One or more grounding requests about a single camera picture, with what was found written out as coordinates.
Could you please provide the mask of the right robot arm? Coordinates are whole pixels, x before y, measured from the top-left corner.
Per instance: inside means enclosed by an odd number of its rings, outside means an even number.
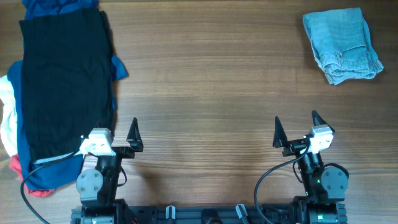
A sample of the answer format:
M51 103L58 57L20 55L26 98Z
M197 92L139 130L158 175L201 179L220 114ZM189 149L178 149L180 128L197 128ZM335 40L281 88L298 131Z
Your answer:
M315 111L313 126L301 139L288 140L278 117L272 146L282 148L284 157L294 156L298 165L304 196L296 196L288 205L287 223L345 223L347 222L345 191L349 172L336 163L323 162L321 152L331 146L335 130Z

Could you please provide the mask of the black shorts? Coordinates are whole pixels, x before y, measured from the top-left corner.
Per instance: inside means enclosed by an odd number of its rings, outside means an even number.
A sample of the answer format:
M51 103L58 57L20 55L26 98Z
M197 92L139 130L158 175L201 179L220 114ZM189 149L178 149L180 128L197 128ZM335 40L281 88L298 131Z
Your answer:
M93 128L113 127L113 46L106 13L79 9L20 22L22 115L32 162L79 150Z

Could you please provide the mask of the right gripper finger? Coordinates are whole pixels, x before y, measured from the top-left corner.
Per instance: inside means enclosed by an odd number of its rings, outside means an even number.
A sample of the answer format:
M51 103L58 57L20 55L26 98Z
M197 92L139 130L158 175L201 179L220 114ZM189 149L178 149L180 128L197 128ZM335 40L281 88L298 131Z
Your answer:
M278 116L275 117L274 121L275 121L275 130L274 130L274 138L273 138L272 146L274 148L285 147L288 139L287 139L286 133L283 129L282 123L280 122L280 119Z
M315 126L327 125L332 133L335 133L335 130L317 113L316 110L312 111L312 120Z

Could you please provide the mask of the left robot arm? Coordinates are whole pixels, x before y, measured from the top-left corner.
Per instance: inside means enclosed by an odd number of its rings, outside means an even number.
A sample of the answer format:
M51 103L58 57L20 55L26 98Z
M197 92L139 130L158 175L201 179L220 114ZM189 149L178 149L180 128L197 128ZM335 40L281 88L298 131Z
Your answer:
M124 185L119 182L119 175L125 173L122 160L133 159L135 153L144 148L136 118L132 120L126 141L127 146L113 146L113 135L108 128L95 128L83 138L80 152L95 156L97 162L95 168L84 170L76 179L81 208L72 211L70 223L139 222L126 201L116 198L118 187Z

